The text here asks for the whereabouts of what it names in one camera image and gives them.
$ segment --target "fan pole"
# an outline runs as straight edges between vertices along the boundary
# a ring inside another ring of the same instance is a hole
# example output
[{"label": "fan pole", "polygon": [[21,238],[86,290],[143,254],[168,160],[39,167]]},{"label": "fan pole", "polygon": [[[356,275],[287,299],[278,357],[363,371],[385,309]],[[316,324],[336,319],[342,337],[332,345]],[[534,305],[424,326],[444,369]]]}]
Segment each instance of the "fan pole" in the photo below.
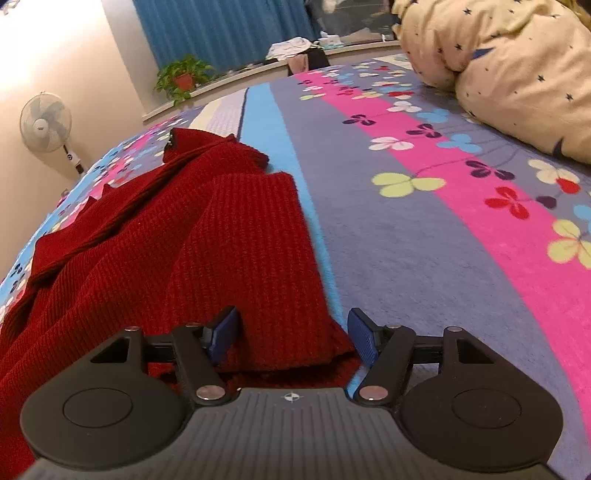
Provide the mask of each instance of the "fan pole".
[{"label": "fan pole", "polygon": [[84,173],[84,167],[82,166],[82,163],[80,163],[80,159],[78,158],[78,155],[76,155],[74,152],[70,152],[68,150],[68,147],[64,145],[64,150],[66,152],[66,155],[68,156],[68,160],[70,160],[74,166],[76,167],[76,171],[82,175]]}]

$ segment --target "red knit garment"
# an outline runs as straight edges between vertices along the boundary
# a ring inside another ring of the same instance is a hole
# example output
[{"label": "red knit garment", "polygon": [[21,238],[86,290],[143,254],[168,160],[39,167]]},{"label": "red knit garment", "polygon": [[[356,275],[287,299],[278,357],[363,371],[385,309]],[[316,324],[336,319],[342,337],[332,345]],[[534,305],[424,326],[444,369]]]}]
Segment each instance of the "red knit garment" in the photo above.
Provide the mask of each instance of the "red knit garment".
[{"label": "red knit garment", "polygon": [[233,387],[344,387],[359,360],[330,318],[296,186],[233,136],[174,129],[165,164],[105,187],[42,237],[22,299],[0,330],[0,480],[34,458],[27,397],[125,326],[146,335],[206,323],[227,305],[243,334]]}]

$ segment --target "fan grille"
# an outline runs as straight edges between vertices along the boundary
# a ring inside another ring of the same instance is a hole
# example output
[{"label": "fan grille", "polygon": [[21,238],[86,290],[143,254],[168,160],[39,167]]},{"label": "fan grille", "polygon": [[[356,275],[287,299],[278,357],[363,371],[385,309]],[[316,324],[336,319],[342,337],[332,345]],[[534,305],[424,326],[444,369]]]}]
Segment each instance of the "fan grille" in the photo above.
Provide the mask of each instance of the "fan grille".
[{"label": "fan grille", "polygon": [[[48,123],[47,132],[41,135],[33,127],[40,118]],[[72,115],[57,95],[41,93],[22,109],[20,127],[23,141],[30,150],[52,152],[66,143],[72,128]]]}]

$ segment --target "potted plant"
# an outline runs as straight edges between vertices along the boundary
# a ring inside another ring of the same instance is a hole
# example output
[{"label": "potted plant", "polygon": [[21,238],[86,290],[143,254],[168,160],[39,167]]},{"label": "potted plant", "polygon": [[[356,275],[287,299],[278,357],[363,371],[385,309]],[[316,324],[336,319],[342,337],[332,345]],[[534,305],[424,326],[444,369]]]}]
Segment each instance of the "potted plant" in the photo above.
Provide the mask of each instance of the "potted plant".
[{"label": "potted plant", "polygon": [[155,89],[157,92],[165,91],[176,106],[191,98],[191,91],[196,84],[201,85],[212,78],[208,74],[210,70],[213,70],[211,65],[189,53],[182,60],[176,60],[160,69]]}]

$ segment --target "pink stripe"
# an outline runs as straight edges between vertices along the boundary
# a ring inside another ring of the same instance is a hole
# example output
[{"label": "pink stripe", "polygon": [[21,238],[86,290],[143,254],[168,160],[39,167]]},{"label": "pink stripe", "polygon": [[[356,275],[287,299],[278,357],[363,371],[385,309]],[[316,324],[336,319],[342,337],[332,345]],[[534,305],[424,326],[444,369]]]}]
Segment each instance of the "pink stripe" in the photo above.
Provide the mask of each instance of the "pink stripe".
[{"label": "pink stripe", "polygon": [[[372,138],[407,140],[409,135],[406,130],[416,129],[417,124],[422,123],[407,113],[388,112],[391,104],[382,98],[353,100],[351,96],[338,96],[338,87],[324,85],[326,79],[319,74],[303,74],[300,77],[323,86],[323,90],[309,93],[325,93],[322,99],[346,116],[363,113],[376,119],[377,123],[369,127],[356,124]],[[587,435],[591,439],[591,372],[588,367],[591,362],[591,297],[588,292],[591,272],[577,258],[567,264],[557,264],[548,257],[548,244],[559,236],[552,230],[555,217],[539,203],[522,203],[530,211],[527,220],[513,217],[507,208],[487,207],[484,199],[499,197],[495,191],[499,186],[510,186],[520,199],[529,197],[516,184],[499,180],[494,175],[484,179],[468,175],[468,167],[460,160],[465,160],[470,154],[458,148],[436,147],[436,143],[445,140],[443,137],[434,140],[413,138],[408,141],[414,143],[414,148],[390,150],[390,153],[412,173],[424,167],[458,160],[430,168],[419,176],[445,179],[446,185],[433,193],[464,221],[538,320],[573,386]]]}]

